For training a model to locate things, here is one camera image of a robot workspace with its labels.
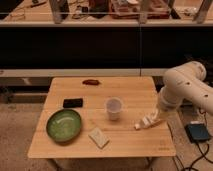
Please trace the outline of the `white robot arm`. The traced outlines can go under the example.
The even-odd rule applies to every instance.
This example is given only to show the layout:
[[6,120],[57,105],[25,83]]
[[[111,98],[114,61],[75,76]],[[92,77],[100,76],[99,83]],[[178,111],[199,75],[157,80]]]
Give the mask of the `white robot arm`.
[[213,87],[204,83],[206,74],[204,65],[197,61],[168,69],[163,76],[164,86],[158,94],[156,109],[149,114],[151,121],[165,120],[184,99],[213,115]]

